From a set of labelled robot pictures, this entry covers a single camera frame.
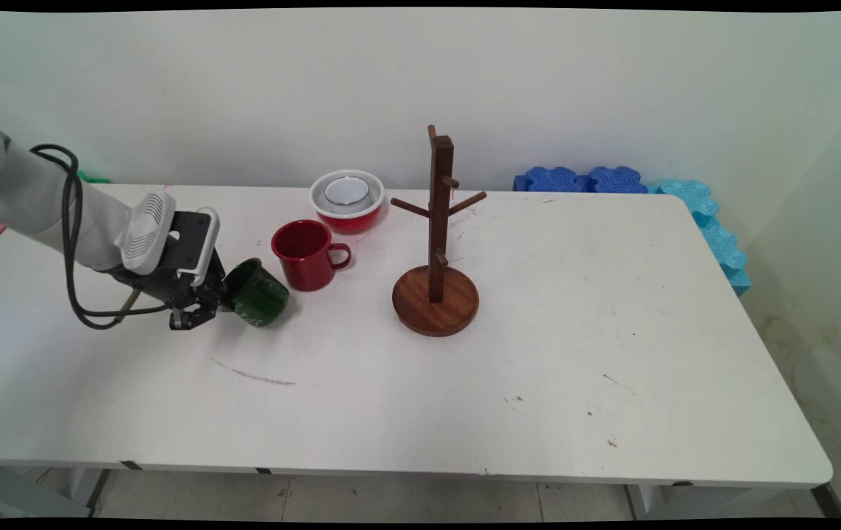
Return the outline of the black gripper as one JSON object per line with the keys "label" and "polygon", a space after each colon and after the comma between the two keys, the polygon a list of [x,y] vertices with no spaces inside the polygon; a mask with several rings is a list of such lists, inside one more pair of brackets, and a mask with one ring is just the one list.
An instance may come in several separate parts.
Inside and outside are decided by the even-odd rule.
{"label": "black gripper", "polygon": [[185,269],[192,269],[198,258],[196,251],[164,250],[151,274],[134,274],[121,265],[106,269],[104,273],[168,304],[171,309],[168,328],[171,330],[192,330],[214,319],[218,312],[235,310],[233,298],[223,285],[225,271],[217,251],[211,252],[204,280],[195,286],[186,286],[182,281]]}

